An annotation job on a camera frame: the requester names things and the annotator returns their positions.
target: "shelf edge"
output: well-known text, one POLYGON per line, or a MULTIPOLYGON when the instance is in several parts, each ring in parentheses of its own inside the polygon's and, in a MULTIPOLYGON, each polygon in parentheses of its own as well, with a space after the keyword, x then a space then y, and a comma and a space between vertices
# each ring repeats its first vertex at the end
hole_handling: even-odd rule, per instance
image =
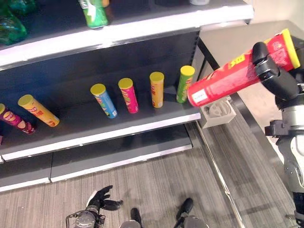
POLYGON ((156 157, 160 157, 160 156, 164 156, 164 155, 168 155, 171 153, 176 153, 176 152, 181 152, 181 151, 185 151, 185 150, 189 150, 192 148, 192 145, 185 145, 185 146, 180 146, 180 147, 176 147, 176 148, 172 148, 172 149, 168 149, 168 150, 164 150, 164 151, 160 151, 160 152, 154 152, 154 153, 150 153, 147 155, 142 155, 142 156, 138 156, 135 158, 130 158, 124 161, 118 161, 118 162, 114 162, 114 163, 110 163, 107 165, 102 165, 102 166, 98 166, 98 167, 93 167, 90 169, 86 169, 86 170, 82 170, 82 171, 78 171, 78 172, 73 172, 70 174, 65 174, 62 176, 58 176, 58 177, 51 177, 51 182, 57 182, 57 181, 63 181, 66 179, 70 179, 70 178, 74 178, 74 177, 78 177, 78 176, 83 176, 86 174, 90 174, 93 172, 98 172, 98 171, 105 171, 108 169, 112 169, 115 167, 119 167, 122 165, 127 165, 127 164, 131 164, 134 162, 141 162, 141 161, 145 161, 148 159, 152 159, 152 158, 156 158, 156 157))
POLYGON ((80 50, 86 47, 107 48, 128 43, 128 40, 136 38, 199 28, 209 24, 252 19, 253 16, 254 10, 251 5, 223 6, 48 38, 1 50, 0 55, 5 56, 5 58, 0 59, 0 71, 12 68, 14 67, 12 65, 16 63, 23 65, 27 64, 29 60, 57 53, 80 50))
POLYGON ((30 181, 22 182, 22 183, 18 183, 18 184, 3 186, 3 187, 0 187, 0 192, 24 188, 24 187, 28 187, 28 186, 37 185, 37 184, 44 184, 44 183, 45 184, 50 183, 50 180, 48 177, 44 177, 44 178, 37 179, 37 180, 30 180, 30 181))
POLYGON ((157 121, 153 123, 146 123, 138 126, 123 128, 111 132, 105 132, 100 134, 94 134, 90 136, 85 136, 82 138, 71 139, 67 141, 56 142, 44 146, 39 146, 31 149, 26 149, 22 151, 16 151, 8 154, 3 154, 2 157, 5 161, 15 160, 19 158, 31 157, 33 155, 43 154, 47 152, 59 151, 62 149, 68 149, 74 146, 82 146, 85 144, 98 142, 102 140, 108 140, 115 137, 126 136, 134 133, 144 132, 148 130, 153 130, 157 128, 172 126, 175 124, 183 124, 190 121, 195 121, 200 119, 200 112, 198 111, 195 114, 179 116, 172 119, 157 121))

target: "white wall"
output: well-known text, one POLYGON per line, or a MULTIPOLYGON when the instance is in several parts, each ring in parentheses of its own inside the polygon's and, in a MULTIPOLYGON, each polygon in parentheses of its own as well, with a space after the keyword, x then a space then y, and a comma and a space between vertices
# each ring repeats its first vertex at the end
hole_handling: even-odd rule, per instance
POLYGON ((304 0, 244 0, 252 3, 255 18, 252 23, 290 20, 304 30, 304 0))

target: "yellow chip can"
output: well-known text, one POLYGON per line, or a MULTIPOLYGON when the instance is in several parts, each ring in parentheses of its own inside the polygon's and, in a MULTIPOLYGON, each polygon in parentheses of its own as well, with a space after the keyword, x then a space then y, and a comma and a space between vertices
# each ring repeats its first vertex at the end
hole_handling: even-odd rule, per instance
POLYGON ((59 119, 40 104, 32 95, 24 95, 19 99, 18 104, 50 127, 55 127, 59 124, 59 119))
POLYGON ((152 105, 154 108, 161 108, 163 105, 163 83, 165 75, 162 72, 150 74, 152 105))

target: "blue chip can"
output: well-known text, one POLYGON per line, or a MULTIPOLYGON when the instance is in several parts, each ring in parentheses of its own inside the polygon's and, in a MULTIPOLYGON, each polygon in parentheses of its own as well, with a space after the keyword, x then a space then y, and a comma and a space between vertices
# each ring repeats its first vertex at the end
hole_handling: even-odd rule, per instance
POLYGON ((94 95, 108 118, 113 119, 117 116, 117 111, 114 104, 103 84, 95 84, 92 86, 91 93, 94 95))

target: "shelf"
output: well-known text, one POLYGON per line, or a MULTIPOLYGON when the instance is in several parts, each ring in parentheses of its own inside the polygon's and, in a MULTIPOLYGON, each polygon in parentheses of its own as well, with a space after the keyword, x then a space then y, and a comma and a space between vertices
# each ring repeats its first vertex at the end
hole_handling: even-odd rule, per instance
POLYGON ((113 99, 115 119, 108 119, 97 102, 62 109, 57 127, 39 121, 33 135, 12 129, 0 153, 5 161, 15 160, 200 119, 198 108, 176 102, 173 86, 165 89, 160 109, 153 108, 150 96, 150 92, 137 96, 140 110, 136 114, 128 113, 122 96, 113 99))
POLYGON ((52 154, 0 164, 0 192, 50 183, 52 154))
POLYGON ((212 0, 205 6, 194 6, 187 0, 175 6, 156 4, 162 0, 113 1, 106 13, 110 25, 100 30, 86 26, 76 0, 52 1, 21 19, 28 29, 23 42, 0 47, 0 70, 55 58, 58 56, 107 48, 182 30, 199 30, 201 26, 250 20, 253 7, 243 0, 212 0))
POLYGON ((54 152, 51 181, 144 161, 192 148, 184 125, 54 152))

